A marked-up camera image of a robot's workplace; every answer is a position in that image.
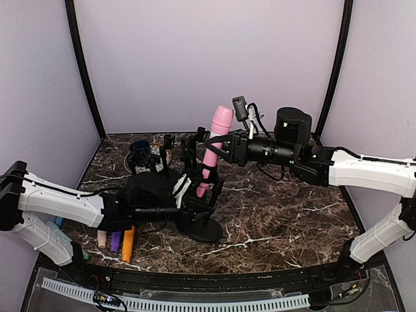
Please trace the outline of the black stand of pink microphone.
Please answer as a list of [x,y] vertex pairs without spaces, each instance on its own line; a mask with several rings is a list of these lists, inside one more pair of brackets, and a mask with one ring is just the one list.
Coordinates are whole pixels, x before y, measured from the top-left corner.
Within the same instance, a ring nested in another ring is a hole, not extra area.
[[[224,180],[218,175],[218,166],[199,165],[197,170],[190,171],[190,176],[196,177],[196,182],[187,191],[187,207],[191,207],[191,201],[204,202],[213,207],[215,212],[216,201],[219,195],[221,195],[224,185]],[[201,187],[202,183],[213,186],[209,201],[207,201],[206,198],[207,191],[202,197],[197,195],[197,190]],[[208,213],[196,213],[194,224],[187,232],[185,232],[187,236],[196,242],[204,244],[218,242],[222,238],[223,229],[222,226],[212,218],[212,215],[209,215]]]

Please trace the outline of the black stand of beige microphone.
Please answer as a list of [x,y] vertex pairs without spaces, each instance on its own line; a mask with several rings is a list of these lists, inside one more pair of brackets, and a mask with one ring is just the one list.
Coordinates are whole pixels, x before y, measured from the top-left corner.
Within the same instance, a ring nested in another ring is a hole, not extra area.
[[204,143],[209,136],[209,131],[204,127],[198,127],[196,133],[191,136],[190,143],[192,146],[196,146],[198,143]]

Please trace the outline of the black stand of orange microphone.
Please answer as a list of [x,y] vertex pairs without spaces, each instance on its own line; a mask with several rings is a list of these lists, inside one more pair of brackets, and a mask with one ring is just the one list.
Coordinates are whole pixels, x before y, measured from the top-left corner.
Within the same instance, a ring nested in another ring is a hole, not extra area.
[[189,136],[188,139],[181,139],[179,159],[183,163],[183,174],[189,170],[197,169],[197,147],[196,137],[194,135]]

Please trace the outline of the black stand of blue microphone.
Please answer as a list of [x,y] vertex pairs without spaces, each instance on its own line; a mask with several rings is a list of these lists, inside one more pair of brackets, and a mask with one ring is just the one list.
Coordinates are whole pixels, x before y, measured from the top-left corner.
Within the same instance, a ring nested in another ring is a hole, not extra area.
[[167,151],[170,151],[174,147],[175,137],[171,134],[166,134],[163,137],[163,145],[159,148],[160,157],[162,160],[163,169],[162,172],[166,178],[169,177],[169,168],[167,161]]

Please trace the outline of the orange microphone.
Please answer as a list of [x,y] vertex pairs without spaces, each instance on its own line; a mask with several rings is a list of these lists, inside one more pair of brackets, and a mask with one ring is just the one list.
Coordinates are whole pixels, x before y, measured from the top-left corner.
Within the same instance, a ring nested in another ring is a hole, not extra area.
[[130,230],[124,231],[122,244],[122,261],[130,263],[133,255],[133,245],[135,238],[135,226],[131,226]]

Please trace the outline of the purple microphone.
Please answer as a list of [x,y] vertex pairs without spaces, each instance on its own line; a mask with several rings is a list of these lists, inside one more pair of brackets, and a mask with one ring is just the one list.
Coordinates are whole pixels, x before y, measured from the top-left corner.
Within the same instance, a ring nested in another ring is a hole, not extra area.
[[122,239],[122,232],[117,231],[113,232],[111,236],[111,242],[110,242],[110,251],[113,253],[118,253],[120,249],[120,243]]

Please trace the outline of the beige microphone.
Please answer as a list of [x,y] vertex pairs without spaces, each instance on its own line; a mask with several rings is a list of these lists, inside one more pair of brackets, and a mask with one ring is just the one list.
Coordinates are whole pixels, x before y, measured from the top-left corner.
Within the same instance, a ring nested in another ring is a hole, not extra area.
[[98,248],[106,248],[107,245],[107,232],[98,230],[97,231],[97,246]]

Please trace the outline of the blue microphone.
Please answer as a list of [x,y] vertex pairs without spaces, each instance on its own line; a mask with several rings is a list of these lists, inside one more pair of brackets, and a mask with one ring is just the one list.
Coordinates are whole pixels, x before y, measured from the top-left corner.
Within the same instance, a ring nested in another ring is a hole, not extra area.
[[55,218],[55,224],[61,229],[64,223],[64,219],[61,217]]

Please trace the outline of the green microphone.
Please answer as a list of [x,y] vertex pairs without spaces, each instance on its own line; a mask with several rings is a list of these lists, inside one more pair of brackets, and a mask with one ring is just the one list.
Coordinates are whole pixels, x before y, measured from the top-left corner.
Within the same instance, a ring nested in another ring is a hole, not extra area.
[[[67,241],[72,241],[72,239],[67,236],[54,222],[52,221],[47,221],[46,225],[51,228],[51,230],[53,230],[59,237],[62,237],[63,239],[66,239]],[[89,255],[83,251],[83,258],[85,261],[89,260]]]

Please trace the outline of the black stand of purple microphone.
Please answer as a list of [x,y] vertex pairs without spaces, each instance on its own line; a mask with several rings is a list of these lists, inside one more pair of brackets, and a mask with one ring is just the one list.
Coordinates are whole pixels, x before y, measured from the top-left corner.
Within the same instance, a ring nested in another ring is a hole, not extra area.
[[145,157],[144,166],[151,172],[157,172],[157,165],[161,163],[161,158],[158,155],[150,154]]

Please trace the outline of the black stand of green microphone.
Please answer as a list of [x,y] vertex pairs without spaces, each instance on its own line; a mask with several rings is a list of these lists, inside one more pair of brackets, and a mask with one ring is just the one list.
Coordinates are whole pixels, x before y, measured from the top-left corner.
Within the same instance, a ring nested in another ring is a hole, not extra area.
[[142,164],[142,148],[140,146],[130,147],[127,163],[133,175],[137,175],[136,167]]

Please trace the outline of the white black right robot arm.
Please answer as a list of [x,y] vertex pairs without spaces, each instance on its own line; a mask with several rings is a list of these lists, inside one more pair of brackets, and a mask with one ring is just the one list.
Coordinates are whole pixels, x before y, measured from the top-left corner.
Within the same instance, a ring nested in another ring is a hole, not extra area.
[[332,277],[345,282],[357,264],[415,231],[415,160],[358,155],[344,147],[309,144],[310,115],[293,107],[277,111],[273,138],[246,133],[216,136],[205,146],[230,164],[249,161],[288,168],[298,179],[315,186],[350,186],[398,194],[401,199],[375,226],[348,241],[332,266]]

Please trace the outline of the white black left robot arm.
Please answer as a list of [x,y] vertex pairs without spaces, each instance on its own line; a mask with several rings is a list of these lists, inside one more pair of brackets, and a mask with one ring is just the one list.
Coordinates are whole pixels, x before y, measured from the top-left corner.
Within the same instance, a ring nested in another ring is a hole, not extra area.
[[41,179],[17,161],[1,175],[1,231],[20,235],[54,264],[66,266],[77,283],[87,283],[92,270],[83,263],[82,248],[56,234],[37,213],[107,232],[158,218],[174,220],[180,231],[188,231],[198,215],[214,211],[216,195],[202,192],[202,183],[200,174],[168,169],[131,175],[122,187],[84,192]]

